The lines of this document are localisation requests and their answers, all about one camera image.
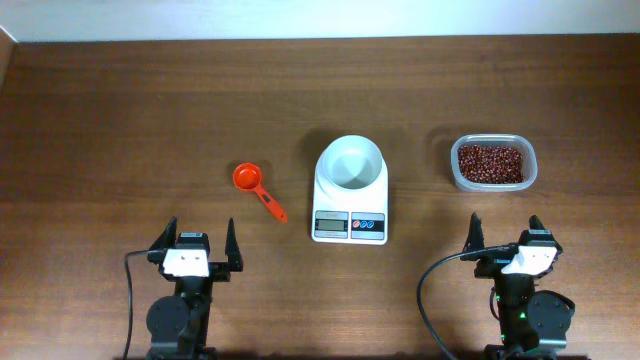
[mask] wooden tabletop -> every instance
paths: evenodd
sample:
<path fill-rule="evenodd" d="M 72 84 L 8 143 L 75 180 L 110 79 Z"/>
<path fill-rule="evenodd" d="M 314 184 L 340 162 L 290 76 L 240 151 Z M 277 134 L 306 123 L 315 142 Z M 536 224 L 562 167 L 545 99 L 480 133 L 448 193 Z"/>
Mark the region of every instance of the wooden tabletop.
<path fill-rule="evenodd" d="M 19 44 L 0 96 L 0 357 L 112 359 L 127 330 L 125 252 L 172 215 L 224 260 L 229 217 L 245 271 L 213 291 L 208 344 L 261 355 L 439 355 L 416 306 L 422 272 L 537 214 L 564 247 L 540 288 L 577 304 L 564 354 L 635 359 L 640 340 L 640 36 Z M 539 174 L 517 193 L 464 193 L 462 135 L 518 134 Z M 389 241 L 310 238 L 312 176 L 344 134 L 381 149 Z M 233 187 L 241 161 L 289 216 Z M 500 343 L 492 282 L 454 262 L 425 285 L 445 343 Z M 132 264 L 131 355 L 173 291 Z"/>

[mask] black cable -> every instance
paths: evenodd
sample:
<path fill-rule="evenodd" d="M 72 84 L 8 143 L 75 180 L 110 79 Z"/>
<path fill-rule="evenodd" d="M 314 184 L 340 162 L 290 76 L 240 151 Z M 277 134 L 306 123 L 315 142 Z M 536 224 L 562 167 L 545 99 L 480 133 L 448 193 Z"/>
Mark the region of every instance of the black cable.
<path fill-rule="evenodd" d="M 493 308 L 493 297 L 496 295 L 496 288 L 491 288 L 491 295 L 489 295 L 489 307 L 491 308 L 491 315 L 493 315 L 496 320 L 500 321 L 498 314 L 496 314 L 496 309 Z"/>
<path fill-rule="evenodd" d="M 424 274 L 422 274 L 422 277 L 420 278 L 420 281 L 418 282 L 418 289 L 417 289 L 418 308 L 420 309 L 420 314 L 422 315 L 422 320 L 424 320 L 424 324 L 427 326 L 427 329 L 429 329 L 429 332 L 431 333 L 433 338 L 436 340 L 436 343 L 438 343 L 438 345 L 440 345 L 440 348 L 445 353 L 445 355 L 447 355 L 447 357 L 449 359 L 457 360 L 457 358 L 453 355 L 453 353 L 451 353 L 451 351 L 449 351 L 449 349 L 447 349 L 447 347 L 444 345 L 444 343 L 442 342 L 442 339 L 440 339 L 438 334 L 436 334 L 436 330 L 433 328 L 433 325 L 431 325 L 431 322 L 429 321 L 429 318 L 427 317 L 427 313 L 424 311 L 424 306 L 422 306 L 421 290 L 422 290 L 422 285 L 424 283 L 424 280 L 427 278 L 429 273 L 431 273 L 435 268 L 437 268 L 438 266 L 440 266 L 440 265 L 442 265 L 444 263 L 447 263 L 447 262 L 449 262 L 451 260 L 455 260 L 457 258 L 460 258 L 462 256 L 467 256 L 467 255 L 477 255 L 477 254 L 482 254 L 482 253 L 490 252 L 490 251 L 508 250 L 508 249 L 509 249 L 508 246 L 492 246 L 492 247 L 488 247 L 488 248 L 484 248 L 484 249 L 480 249 L 480 250 L 467 251 L 467 252 L 461 252 L 461 253 L 458 253 L 458 254 L 455 254 L 455 255 L 450 255 L 450 256 L 447 256 L 444 259 L 439 260 L 435 264 L 431 265 L 431 267 L 429 269 L 427 269 L 427 271 L 425 271 Z"/>
<path fill-rule="evenodd" d="M 133 331 L 133 285 L 131 284 L 131 272 L 129 271 L 129 257 L 149 254 L 149 250 L 132 251 L 124 256 L 124 271 L 127 273 L 127 286 L 129 288 L 129 331 L 127 332 L 127 342 L 122 353 L 122 360 L 127 360 L 129 346 L 131 345 L 131 332 Z"/>

